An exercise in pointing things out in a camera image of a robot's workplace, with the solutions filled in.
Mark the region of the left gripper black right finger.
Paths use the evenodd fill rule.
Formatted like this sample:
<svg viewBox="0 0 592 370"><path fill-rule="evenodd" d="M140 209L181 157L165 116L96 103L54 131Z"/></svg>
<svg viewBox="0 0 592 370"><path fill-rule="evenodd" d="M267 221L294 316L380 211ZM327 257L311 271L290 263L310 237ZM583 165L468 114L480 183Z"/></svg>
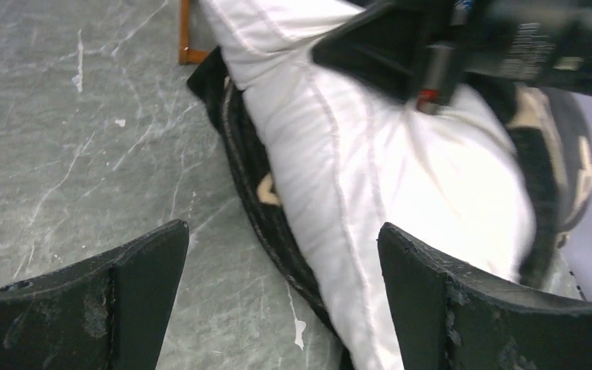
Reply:
<svg viewBox="0 0 592 370"><path fill-rule="evenodd" d="M405 368L592 370L592 302L503 280L393 224L378 252Z"/></svg>

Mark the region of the white pillow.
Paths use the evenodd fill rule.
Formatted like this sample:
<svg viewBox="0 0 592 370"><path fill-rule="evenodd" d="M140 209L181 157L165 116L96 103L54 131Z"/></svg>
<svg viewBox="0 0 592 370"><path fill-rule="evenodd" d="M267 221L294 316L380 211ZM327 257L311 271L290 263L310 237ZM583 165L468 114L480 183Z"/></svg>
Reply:
<svg viewBox="0 0 592 370"><path fill-rule="evenodd" d="M392 223L509 281L533 243L514 146L474 89L428 116L315 65L345 1L205 1L297 245L358 369L400 369L376 240Z"/></svg>

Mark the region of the black pillowcase with beige flowers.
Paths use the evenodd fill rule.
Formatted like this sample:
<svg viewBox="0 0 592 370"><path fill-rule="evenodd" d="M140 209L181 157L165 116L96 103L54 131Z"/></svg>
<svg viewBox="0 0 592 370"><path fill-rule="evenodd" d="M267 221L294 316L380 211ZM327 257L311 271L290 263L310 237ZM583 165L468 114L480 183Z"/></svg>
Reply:
<svg viewBox="0 0 592 370"><path fill-rule="evenodd" d="M289 226L274 185L266 147L219 49L202 61L187 85L205 104L212 125L224 140L235 187L263 248L287 282L340 338L314 272ZM575 98L567 92L491 82L482 77L472 78L468 87L481 95L513 143L514 157L535 217L533 243L520 263L518 279L497 277L559 296L552 287L554 277L560 273L555 265L558 250L581 221L592 195L589 124ZM358 369L346 346L341 367Z"/></svg>

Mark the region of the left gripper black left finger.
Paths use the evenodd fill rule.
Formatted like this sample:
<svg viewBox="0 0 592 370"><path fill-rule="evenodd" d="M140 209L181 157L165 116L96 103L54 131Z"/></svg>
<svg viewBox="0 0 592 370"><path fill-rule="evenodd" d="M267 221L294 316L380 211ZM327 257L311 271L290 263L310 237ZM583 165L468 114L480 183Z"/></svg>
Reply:
<svg viewBox="0 0 592 370"><path fill-rule="evenodd" d="M154 369L188 244L187 223L172 220L0 288L0 369Z"/></svg>

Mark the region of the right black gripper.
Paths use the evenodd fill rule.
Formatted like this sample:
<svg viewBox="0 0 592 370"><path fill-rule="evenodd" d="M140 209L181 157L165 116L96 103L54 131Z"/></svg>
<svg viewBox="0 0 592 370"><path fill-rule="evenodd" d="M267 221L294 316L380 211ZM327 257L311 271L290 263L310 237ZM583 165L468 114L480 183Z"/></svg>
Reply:
<svg viewBox="0 0 592 370"><path fill-rule="evenodd" d="M311 55L428 114L468 73L592 96L592 1L376 1Z"/></svg>

